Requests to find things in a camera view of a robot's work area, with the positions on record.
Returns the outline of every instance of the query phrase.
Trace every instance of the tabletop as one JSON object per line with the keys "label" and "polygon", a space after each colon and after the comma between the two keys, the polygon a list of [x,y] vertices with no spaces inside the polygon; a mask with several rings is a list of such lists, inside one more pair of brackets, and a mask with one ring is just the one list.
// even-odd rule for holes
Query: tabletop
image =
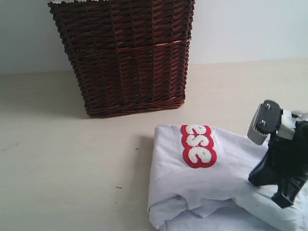
{"label": "tabletop", "polygon": [[190,65],[176,110],[89,118],[73,72],[0,76],[0,230],[153,231],[158,124],[245,135],[258,105],[308,111],[308,59]]}

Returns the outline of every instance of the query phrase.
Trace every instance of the screw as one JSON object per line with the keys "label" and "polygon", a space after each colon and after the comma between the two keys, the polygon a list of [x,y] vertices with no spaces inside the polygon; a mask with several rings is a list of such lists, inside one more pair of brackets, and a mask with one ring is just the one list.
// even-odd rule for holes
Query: screw
{"label": "screw", "polygon": [[266,107],[267,109],[270,109],[270,104],[267,103],[267,104],[265,105],[265,107]]}
{"label": "screw", "polygon": [[266,125],[266,121],[264,119],[261,120],[260,122],[261,125],[265,126]]}

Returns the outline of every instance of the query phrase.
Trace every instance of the wicker basket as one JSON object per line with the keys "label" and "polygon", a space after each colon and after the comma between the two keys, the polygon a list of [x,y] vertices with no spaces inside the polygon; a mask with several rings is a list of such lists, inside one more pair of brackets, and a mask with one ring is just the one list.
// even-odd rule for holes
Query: wicker basket
{"label": "wicker basket", "polygon": [[184,103],[194,0],[48,5],[89,115],[175,109]]}

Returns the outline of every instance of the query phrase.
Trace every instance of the white wall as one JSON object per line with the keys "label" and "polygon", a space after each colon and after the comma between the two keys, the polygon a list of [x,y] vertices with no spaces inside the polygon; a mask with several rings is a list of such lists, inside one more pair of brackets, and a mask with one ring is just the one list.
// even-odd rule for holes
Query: white wall
{"label": "white wall", "polygon": [[[190,64],[308,57],[308,0],[196,0]],[[0,0],[0,74],[71,70],[45,0]]]}

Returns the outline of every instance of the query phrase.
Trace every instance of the red and white patch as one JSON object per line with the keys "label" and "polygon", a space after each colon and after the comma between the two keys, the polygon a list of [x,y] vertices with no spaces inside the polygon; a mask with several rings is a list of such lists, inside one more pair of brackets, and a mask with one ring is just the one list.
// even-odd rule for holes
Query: red and white patch
{"label": "red and white patch", "polygon": [[200,125],[183,125],[181,127],[183,159],[192,168],[211,167],[217,161],[211,128]]}

